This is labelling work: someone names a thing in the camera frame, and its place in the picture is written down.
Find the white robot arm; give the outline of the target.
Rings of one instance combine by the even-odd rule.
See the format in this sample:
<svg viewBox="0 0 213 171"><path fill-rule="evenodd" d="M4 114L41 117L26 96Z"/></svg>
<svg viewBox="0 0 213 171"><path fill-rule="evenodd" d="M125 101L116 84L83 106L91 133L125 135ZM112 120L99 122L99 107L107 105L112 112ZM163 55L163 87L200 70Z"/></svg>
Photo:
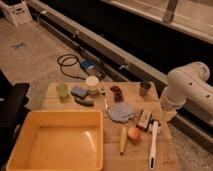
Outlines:
<svg viewBox="0 0 213 171"><path fill-rule="evenodd" d="M167 86L160 96L164 119L169 122L187 100L213 115L213 87L206 83L210 69L203 62L172 69L167 74Z"/></svg>

